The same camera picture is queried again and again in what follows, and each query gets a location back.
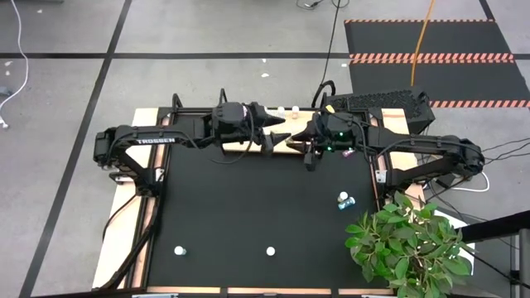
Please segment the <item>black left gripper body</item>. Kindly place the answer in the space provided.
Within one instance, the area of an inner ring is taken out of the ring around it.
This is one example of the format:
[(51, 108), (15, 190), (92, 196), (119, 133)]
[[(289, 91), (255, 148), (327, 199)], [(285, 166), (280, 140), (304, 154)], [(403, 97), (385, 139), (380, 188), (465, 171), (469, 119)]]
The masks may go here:
[(271, 155), (271, 136), (264, 132), (265, 127), (253, 124), (253, 103), (222, 103), (212, 111), (212, 128), (215, 137), (222, 143), (253, 143), (261, 147), (262, 154)]

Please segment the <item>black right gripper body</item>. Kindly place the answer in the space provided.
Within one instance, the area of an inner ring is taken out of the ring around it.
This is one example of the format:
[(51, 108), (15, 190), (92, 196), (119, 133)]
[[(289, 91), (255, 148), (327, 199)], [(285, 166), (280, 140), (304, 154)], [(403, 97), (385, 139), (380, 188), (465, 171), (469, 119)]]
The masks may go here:
[(305, 152), (305, 168), (314, 171), (326, 152), (357, 150), (368, 160), (364, 128), (354, 116), (342, 113), (314, 113), (318, 136), (306, 141), (311, 150)]

